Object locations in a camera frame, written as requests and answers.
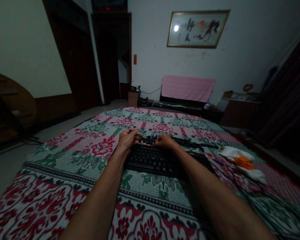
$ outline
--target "framed painting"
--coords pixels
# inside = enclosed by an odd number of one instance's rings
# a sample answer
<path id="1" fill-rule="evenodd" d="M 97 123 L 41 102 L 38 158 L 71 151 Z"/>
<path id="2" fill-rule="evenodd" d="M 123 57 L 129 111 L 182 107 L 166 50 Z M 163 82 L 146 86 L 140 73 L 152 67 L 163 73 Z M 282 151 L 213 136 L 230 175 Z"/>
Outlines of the framed painting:
<path id="1" fill-rule="evenodd" d="M 216 48 L 229 13 L 172 12 L 167 47 Z"/>

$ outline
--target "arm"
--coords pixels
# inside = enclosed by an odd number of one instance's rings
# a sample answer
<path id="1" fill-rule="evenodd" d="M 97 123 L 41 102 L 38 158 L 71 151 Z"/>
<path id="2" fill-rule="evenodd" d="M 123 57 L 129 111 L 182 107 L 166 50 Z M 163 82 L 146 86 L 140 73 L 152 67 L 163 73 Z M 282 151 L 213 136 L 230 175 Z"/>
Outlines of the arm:
<path id="1" fill-rule="evenodd" d="M 108 239 L 121 182 L 123 164 L 130 147 L 141 139 L 138 129 L 122 132 L 119 143 L 100 178 L 72 217 L 60 239 Z"/>
<path id="2" fill-rule="evenodd" d="M 185 168 L 220 239 L 276 239 L 254 211 L 168 134 L 156 146 L 174 152 Z"/>

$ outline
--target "bed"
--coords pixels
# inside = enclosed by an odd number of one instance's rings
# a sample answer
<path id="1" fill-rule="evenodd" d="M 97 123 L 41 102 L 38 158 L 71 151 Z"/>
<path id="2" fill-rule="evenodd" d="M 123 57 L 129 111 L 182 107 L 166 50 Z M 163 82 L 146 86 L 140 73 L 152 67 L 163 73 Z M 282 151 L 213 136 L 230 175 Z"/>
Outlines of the bed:
<path id="1" fill-rule="evenodd" d="M 300 239 L 300 188 L 289 178 L 215 123 L 197 116 L 142 108 L 101 113 L 31 153 L 0 198 L 0 239 L 57 239 L 100 177 L 119 134 L 134 127 L 143 136 L 167 132 L 194 142 L 236 147 L 254 155 L 253 165 L 266 175 L 267 186 L 260 187 L 233 173 L 233 166 L 217 155 L 221 149 L 205 148 L 221 181 L 252 205 L 278 238 Z M 124 171 L 109 239 L 215 237 L 189 184 Z"/>

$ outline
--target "red decoration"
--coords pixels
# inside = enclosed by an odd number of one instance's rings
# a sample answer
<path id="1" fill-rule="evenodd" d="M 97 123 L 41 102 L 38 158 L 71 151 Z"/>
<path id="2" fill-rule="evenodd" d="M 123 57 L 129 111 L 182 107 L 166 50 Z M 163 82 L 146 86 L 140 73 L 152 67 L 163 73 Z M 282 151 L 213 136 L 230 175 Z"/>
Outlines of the red decoration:
<path id="1" fill-rule="evenodd" d="M 244 91 L 244 92 L 248 92 L 248 91 L 250 91 L 252 88 L 253 88 L 253 84 L 246 84 L 246 85 L 244 85 L 244 87 L 243 87 L 243 91 Z"/>

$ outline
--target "wooden cabinet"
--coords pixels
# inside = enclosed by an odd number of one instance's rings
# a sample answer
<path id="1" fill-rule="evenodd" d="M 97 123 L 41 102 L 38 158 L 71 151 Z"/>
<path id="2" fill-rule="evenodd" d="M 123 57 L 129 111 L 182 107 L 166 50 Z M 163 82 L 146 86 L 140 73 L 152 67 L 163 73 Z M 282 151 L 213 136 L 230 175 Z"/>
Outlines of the wooden cabinet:
<path id="1" fill-rule="evenodd" d="M 140 94 L 140 92 L 129 91 L 129 94 L 128 94 L 128 106 L 129 107 L 137 107 L 139 94 Z"/>

